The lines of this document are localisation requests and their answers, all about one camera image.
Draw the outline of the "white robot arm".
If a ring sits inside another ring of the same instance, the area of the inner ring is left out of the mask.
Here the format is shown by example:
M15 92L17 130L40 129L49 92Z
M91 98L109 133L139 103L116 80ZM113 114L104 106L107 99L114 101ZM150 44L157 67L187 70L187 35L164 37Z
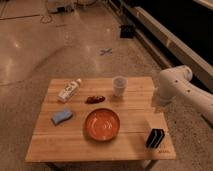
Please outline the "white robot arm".
M153 101L158 106L166 106L178 96L193 105L213 125L213 94L193 85L192 77L193 72L186 65L160 71Z

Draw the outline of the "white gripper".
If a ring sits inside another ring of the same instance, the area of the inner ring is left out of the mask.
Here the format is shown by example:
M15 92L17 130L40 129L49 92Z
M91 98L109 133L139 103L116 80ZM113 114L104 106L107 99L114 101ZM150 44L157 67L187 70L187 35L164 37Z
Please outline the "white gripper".
M158 89L155 88L152 96L152 105L157 107L157 106L166 106L169 103L168 100L162 98L158 92Z

